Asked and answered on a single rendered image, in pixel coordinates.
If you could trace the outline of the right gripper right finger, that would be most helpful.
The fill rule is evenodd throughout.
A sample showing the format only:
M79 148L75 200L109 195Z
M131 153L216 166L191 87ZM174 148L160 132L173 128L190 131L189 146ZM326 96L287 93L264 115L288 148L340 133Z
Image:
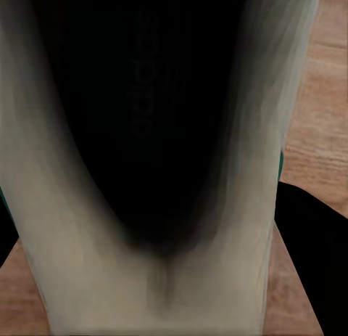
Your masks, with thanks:
M275 224L325 336L348 336L348 219L278 182Z

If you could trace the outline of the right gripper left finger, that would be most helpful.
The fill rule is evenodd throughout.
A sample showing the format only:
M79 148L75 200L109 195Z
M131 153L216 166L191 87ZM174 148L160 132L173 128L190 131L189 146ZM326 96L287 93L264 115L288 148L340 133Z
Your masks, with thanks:
M6 209L3 199L0 197L0 267L7 259L16 244L19 235Z

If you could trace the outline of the gym shoe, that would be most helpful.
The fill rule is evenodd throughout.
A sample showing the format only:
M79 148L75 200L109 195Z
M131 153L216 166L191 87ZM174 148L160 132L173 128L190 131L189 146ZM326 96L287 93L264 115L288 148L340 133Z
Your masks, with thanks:
M0 197L51 336L262 336L319 0L0 0Z

